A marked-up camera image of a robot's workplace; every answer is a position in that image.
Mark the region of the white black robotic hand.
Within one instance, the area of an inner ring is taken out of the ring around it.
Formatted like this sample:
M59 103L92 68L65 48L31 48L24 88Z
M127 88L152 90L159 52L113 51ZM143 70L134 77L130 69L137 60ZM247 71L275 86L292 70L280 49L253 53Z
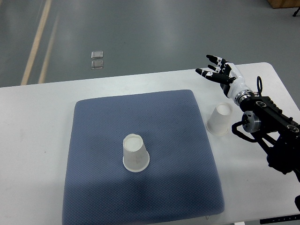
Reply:
M231 98L236 105L240 105L242 100L254 95L246 85L242 73L233 63L213 55L206 57L215 65L208 65L209 71L197 68L196 73L209 81L219 83L227 98Z

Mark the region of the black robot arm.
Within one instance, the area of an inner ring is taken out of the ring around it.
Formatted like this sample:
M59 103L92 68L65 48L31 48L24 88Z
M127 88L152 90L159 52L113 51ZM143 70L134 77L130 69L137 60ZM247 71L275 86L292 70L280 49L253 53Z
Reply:
M258 143L267 154L268 166L300 179L300 125L282 113L268 96L244 92L234 98L243 111L241 121L232 125L232 133Z

